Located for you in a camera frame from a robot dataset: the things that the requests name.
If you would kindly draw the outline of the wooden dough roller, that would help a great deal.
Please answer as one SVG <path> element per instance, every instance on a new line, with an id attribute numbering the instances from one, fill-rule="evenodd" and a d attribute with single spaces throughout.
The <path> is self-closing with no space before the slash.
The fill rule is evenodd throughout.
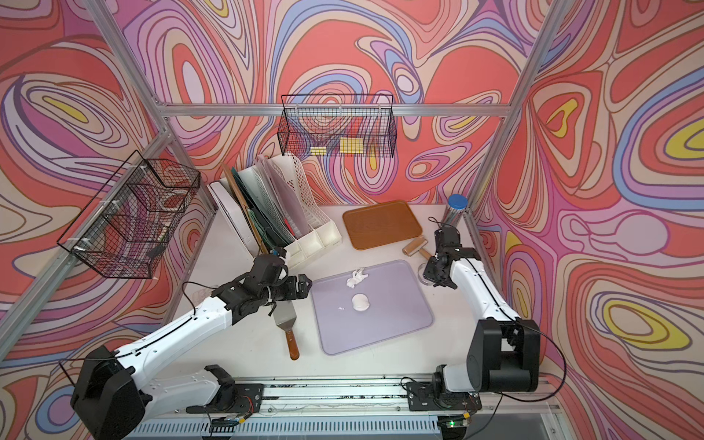
<path id="1" fill-rule="evenodd" d="M 418 236 L 403 248 L 403 254 L 407 257 L 419 254 L 424 260 L 430 260 L 433 255 L 425 248 L 427 244 L 428 240 L 424 236 Z"/>

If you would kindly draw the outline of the metal scraper wooden handle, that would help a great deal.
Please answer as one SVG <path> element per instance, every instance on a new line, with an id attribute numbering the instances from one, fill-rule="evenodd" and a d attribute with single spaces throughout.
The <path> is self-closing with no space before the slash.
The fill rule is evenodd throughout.
<path id="1" fill-rule="evenodd" d="M 297 345 L 293 327 L 297 319 L 292 302 L 277 302 L 277 306 L 272 314 L 276 326 L 284 332 L 290 359 L 296 361 L 300 357 L 300 350 Z"/>

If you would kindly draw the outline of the purple cutting board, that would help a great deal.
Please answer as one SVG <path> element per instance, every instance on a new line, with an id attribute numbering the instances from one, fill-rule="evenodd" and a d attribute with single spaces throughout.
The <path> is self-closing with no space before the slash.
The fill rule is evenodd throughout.
<path id="1" fill-rule="evenodd" d="M 411 265 L 394 260 L 365 268 L 368 278 L 354 289 L 346 286 L 351 273 L 315 280 L 310 297 L 324 353 L 335 356 L 357 348 L 425 329 L 434 315 Z M 365 312 L 353 309 L 352 297 L 364 293 Z"/>

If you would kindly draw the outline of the dough scrap strip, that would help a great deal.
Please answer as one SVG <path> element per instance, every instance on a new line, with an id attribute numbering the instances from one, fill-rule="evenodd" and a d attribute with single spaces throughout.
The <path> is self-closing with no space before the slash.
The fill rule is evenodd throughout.
<path id="1" fill-rule="evenodd" d="M 346 280 L 346 286 L 350 289 L 354 289 L 361 282 L 366 280 L 368 276 L 369 275 L 365 272 L 364 268 L 356 269 L 355 271 L 352 271 L 350 277 Z"/>

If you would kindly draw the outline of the white dough piece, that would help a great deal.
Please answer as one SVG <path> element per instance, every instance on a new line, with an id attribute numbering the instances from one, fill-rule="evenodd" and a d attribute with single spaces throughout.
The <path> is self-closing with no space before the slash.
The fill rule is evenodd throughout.
<path id="1" fill-rule="evenodd" d="M 353 309 L 357 312 L 365 312 L 370 308 L 369 297 L 364 293 L 357 293 L 352 297 Z"/>

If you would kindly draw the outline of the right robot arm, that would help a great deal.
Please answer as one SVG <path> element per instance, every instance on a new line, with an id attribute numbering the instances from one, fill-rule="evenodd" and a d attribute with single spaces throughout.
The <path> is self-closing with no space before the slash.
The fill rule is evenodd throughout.
<path id="1" fill-rule="evenodd" d="M 535 392 L 542 334 L 502 300 L 473 247 L 464 247 L 456 227 L 442 223 L 434 233 L 436 252 L 423 270 L 434 287 L 458 291 L 474 319 L 466 360 L 441 365 L 434 374 L 439 393 Z"/>

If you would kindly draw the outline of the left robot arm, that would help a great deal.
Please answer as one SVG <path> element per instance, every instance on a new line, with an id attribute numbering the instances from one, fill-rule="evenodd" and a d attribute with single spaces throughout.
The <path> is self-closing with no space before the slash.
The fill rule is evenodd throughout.
<path id="1" fill-rule="evenodd" d="M 110 350 L 99 346 L 82 361 L 70 405 L 95 439 L 123 439 L 151 418 L 194 408 L 206 414 L 254 414 L 253 399 L 238 395 L 234 378 L 211 364 L 171 379 L 158 374 L 209 337 L 260 308 L 307 298 L 313 282 L 291 275 L 279 255 L 260 255 L 250 271 L 213 289 L 205 300 L 165 327 Z M 244 403 L 241 411 L 238 404 Z"/>

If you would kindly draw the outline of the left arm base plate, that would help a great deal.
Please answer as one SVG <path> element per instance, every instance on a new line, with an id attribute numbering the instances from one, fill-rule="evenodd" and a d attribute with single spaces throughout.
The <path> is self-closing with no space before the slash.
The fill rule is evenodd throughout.
<path id="1" fill-rule="evenodd" d="M 256 414 L 260 411 L 264 385 L 235 383 L 221 388 L 205 406 L 186 408 L 187 414 Z"/>

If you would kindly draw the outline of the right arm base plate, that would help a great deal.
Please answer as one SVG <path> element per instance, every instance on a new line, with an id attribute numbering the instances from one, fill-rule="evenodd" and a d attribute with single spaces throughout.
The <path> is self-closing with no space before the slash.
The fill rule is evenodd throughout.
<path id="1" fill-rule="evenodd" d="M 412 412 L 463 411 L 476 414 L 482 409 L 480 396 L 476 393 L 449 392 L 429 381 L 410 378 L 403 378 L 400 385 L 406 392 L 408 407 Z"/>

